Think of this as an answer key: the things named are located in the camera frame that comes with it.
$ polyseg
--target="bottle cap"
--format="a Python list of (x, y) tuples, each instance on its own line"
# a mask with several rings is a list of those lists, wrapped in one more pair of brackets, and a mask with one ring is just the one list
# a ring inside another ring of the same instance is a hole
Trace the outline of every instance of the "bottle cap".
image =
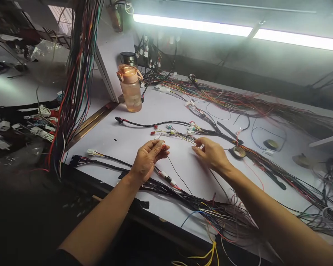
[(125, 84), (135, 83), (143, 79), (142, 74), (137, 68), (126, 64), (119, 65), (116, 73), (118, 79)]

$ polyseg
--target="forearm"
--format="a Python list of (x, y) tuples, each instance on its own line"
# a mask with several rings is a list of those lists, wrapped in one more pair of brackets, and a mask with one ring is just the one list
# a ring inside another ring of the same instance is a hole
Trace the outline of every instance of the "forearm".
[(141, 186), (129, 174), (83, 219), (60, 245), (83, 265), (96, 264), (120, 228)]
[(333, 248), (236, 168), (220, 175), (234, 188), (274, 250), (287, 265), (333, 265)]

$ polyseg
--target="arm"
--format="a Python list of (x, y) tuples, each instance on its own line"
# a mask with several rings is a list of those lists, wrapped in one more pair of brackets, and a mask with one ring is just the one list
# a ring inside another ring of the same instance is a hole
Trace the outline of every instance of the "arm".
[(115, 237), (140, 186), (151, 176), (155, 163), (166, 158), (163, 141), (152, 140), (138, 150), (130, 172), (68, 235), (59, 249), (83, 265), (94, 265)]
[(333, 247), (236, 169), (219, 144), (204, 137), (196, 144), (205, 147), (194, 152), (233, 187), (286, 265), (333, 265)]

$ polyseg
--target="workbench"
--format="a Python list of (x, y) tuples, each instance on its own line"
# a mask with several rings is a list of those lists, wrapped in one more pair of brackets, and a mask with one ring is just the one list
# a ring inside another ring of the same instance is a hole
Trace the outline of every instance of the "workbench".
[[(177, 75), (176, 78), (185, 79), (186, 77)], [(198, 82), (210, 84), (224, 90), (248, 93), (250, 95), (253, 94), (240, 89), (215, 84), (212, 82), (201, 80), (198, 80)], [(190, 97), (187, 95), (183, 95), (183, 97), (190, 99)], [(330, 110), (316, 108), (288, 100), (277, 99), (268, 95), (258, 95), (257, 97), (269, 102), (283, 103), (297, 108), (307, 109), (320, 115), (333, 117), (333, 111)], [(66, 162), (69, 163), (70, 158), (75, 154), (85, 156), (85, 152), (88, 149), (95, 149), (99, 153), (109, 155), (127, 163), (133, 164), (137, 150), (147, 141), (154, 139), (155, 136), (150, 135), (150, 132), (154, 131), (154, 128), (138, 127), (127, 123), (119, 124), (115, 120), (115, 117), (121, 117), (131, 122), (145, 125), (153, 125), (156, 123), (172, 120), (185, 122), (194, 121), (202, 128), (213, 130), (213, 128), (208, 123), (193, 115), (185, 107), (184, 101), (173, 97), (172, 95), (157, 92), (153, 90), (153, 86), (150, 86), (147, 89), (144, 98), (145, 101), (143, 103), (142, 110), (137, 113), (128, 112), (124, 104), (118, 105), (110, 114), (101, 120), (101, 122), (99, 122), (69, 150)], [(229, 113), (218, 108), (212, 103), (198, 100), (199, 99), (195, 99), (196, 106), (208, 112), (216, 122), (221, 122), (232, 132), (237, 132), (240, 130), (240, 128), (245, 128), (247, 126), (247, 117), (240, 116), (237, 119), (238, 114)], [(175, 124), (173, 127), (181, 133), (186, 133), (186, 126)], [(265, 157), (269, 158), (274, 163), (284, 168), (290, 174), (293, 174), (294, 176), (309, 183), (315, 188), (319, 190), (323, 188), (322, 181), (312, 173), (311, 169), (300, 167), (292, 160), (292, 156), (302, 153), (311, 160), (317, 162), (325, 161), (330, 156), (329, 154), (323, 153), (316, 149), (309, 148), (309, 143), (315, 141), (312, 137), (304, 135), (292, 127), (285, 127), (284, 125), (278, 124), (270, 118), (257, 118), (256, 121), (254, 118), (250, 118), (249, 129), (241, 132), (239, 134), (239, 139), (244, 141), (244, 145), (246, 147), (254, 149), (259, 153), (262, 153), (262, 150), (257, 147), (251, 136), (252, 128), (256, 127), (262, 127), (280, 136), (277, 137), (260, 128), (255, 129), (253, 131), (253, 138), (257, 144), (262, 147), (264, 147), (263, 141), (267, 139), (273, 139), (281, 145), (284, 141), (284, 138), (286, 138), (286, 142), (280, 152), (275, 152), (271, 157), (263, 154)], [(166, 130), (165, 125), (160, 125), (158, 128), (161, 130)], [(223, 133), (228, 135), (227, 132), (225, 132), (222, 128), (220, 129)], [(234, 146), (233, 144), (220, 137), (211, 136), (209, 138), (218, 142), (225, 150)], [(169, 158), (173, 163), (176, 171), (187, 184), (193, 195), (204, 198), (206, 200), (211, 200), (214, 196), (214, 193), (216, 193), (216, 201), (226, 201), (226, 197), (222, 189), (210, 173), (209, 169), (199, 161), (195, 153), (192, 151), (192, 144), (190, 142), (186, 142), (182, 139), (170, 136), (163, 136), (161, 139), (165, 140), (165, 143), (170, 146)], [(287, 184), (287, 189), (282, 190), (261, 169), (253, 165), (252, 161), (247, 157), (242, 160), (237, 160), (230, 155), (229, 151), (226, 151), (226, 155), (235, 167), (241, 170), (261, 189), (263, 189), (264, 185), (264, 191), (280, 203), (298, 211), (303, 211), (310, 205), (308, 201), (306, 201), (297, 191), (289, 187)], [(99, 160), (108, 164), (126, 168), (126, 166), (119, 165), (118, 163), (102, 157), (94, 157), (93, 160)], [(176, 184), (181, 189), (189, 192), (185, 184), (177, 176), (168, 159), (160, 160), (156, 165), (161, 171), (169, 174), (169, 176), (176, 181)], [(120, 172), (105, 169), (104, 167), (95, 164), (80, 166), (77, 169), (112, 187), (118, 183), (118, 177), (121, 174)], [(231, 198), (234, 194), (234, 191), (230, 185), (218, 174), (215, 172), (214, 174), (220, 185), (227, 193), (228, 197)], [(153, 172), (151, 178), (164, 182), (155, 172)], [(138, 192), (136, 198), (142, 201), (149, 201), (150, 206), (149, 209), (147, 209), (148, 212), (174, 224), (177, 227), (180, 227), (188, 215), (192, 213), (191, 210), (185, 208), (174, 199), (154, 194), (152, 192)], [(315, 207), (310, 207), (308, 212), (317, 214), (318, 210)], [(182, 228), (191, 234), (210, 242), (206, 231), (205, 221), (200, 214), (193, 214), (185, 222)], [(236, 244), (250, 243), (247, 241), (237, 241)], [(254, 245), (254, 243), (245, 249), (250, 250), (255, 254), (258, 253), (257, 245)], [(267, 257), (267, 255), (262, 252), (262, 257)]]

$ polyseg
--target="fluorescent light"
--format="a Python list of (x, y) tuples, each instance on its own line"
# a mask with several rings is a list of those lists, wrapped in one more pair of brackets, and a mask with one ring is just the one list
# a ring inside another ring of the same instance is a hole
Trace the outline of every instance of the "fluorescent light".
[(213, 33), (230, 34), (244, 37), (248, 37), (253, 29), (252, 27), (140, 14), (133, 14), (133, 19), (136, 22), (158, 26), (185, 28), (188, 30), (208, 31)]
[(330, 38), (265, 29), (259, 29), (254, 38), (333, 51), (333, 39)]

